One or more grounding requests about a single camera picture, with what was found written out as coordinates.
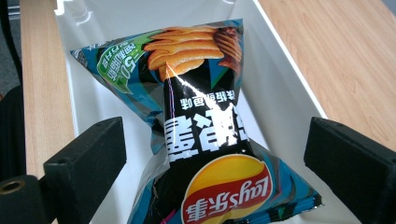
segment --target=lay's chip bag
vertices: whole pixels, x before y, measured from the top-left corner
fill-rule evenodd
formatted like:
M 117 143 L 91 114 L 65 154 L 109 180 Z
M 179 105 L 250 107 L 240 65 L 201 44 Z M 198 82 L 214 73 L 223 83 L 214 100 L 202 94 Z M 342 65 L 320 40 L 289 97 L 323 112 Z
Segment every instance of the lay's chip bag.
M 165 169 L 142 176 L 128 223 L 268 223 L 321 205 L 245 132 L 236 109 L 243 48 L 242 20 L 233 20 L 71 51 L 151 127 L 153 153 L 167 152 Z

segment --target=wooden table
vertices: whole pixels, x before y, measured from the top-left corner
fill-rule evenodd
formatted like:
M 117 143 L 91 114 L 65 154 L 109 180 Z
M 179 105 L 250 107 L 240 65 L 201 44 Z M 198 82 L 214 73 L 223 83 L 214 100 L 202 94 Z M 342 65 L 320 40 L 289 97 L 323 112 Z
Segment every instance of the wooden table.
M 380 0 L 261 0 L 333 119 L 396 150 L 396 18 Z M 56 1 L 21 0 L 28 174 L 74 139 Z

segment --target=black cable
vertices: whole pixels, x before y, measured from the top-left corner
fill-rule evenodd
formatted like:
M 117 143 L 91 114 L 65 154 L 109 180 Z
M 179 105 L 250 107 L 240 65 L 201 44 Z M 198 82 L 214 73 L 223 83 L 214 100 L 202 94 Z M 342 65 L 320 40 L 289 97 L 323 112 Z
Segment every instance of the black cable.
M 17 48 L 15 47 L 14 39 L 12 38 L 11 26 L 9 25 L 8 17 L 8 1 L 0 0 L 0 20 L 1 28 L 8 46 L 9 53 L 12 57 L 12 61 L 17 69 L 18 78 L 22 84 L 22 64 L 20 56 L 18 55 Z

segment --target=white tray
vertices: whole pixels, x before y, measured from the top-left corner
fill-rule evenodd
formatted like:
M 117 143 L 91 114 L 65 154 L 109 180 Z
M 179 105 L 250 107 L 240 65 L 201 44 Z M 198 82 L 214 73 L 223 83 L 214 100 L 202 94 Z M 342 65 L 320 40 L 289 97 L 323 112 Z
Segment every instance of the white tray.
M 248 124 L 247 134 L 308 181 L 325 204 L 285 223 L 359 223 L 304 166 L 311 117 L 326 115 L 256 0 L 58 0 L 55 14 L 66 57 L 75 134 L 100 120 L 123 118 L 128 161 L 92 223 L 126 223 L 141 173 L 151 158 L 150 128 L 94 80 L 69 50 L 167 26 L 241 18 L 245 26 L 244 94 L 238 107 Z

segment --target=lay's logo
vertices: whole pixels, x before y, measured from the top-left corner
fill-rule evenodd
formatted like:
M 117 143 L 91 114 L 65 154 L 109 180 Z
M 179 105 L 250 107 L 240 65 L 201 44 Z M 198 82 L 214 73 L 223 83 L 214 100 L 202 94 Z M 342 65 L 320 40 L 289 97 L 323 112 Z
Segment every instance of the lay's logo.
M 245 217 L 271 196 L 273 182 L 263 161 L 246 155 L 220 157 L 199 171 L 186 191 L 182 219 L 222 223 Z

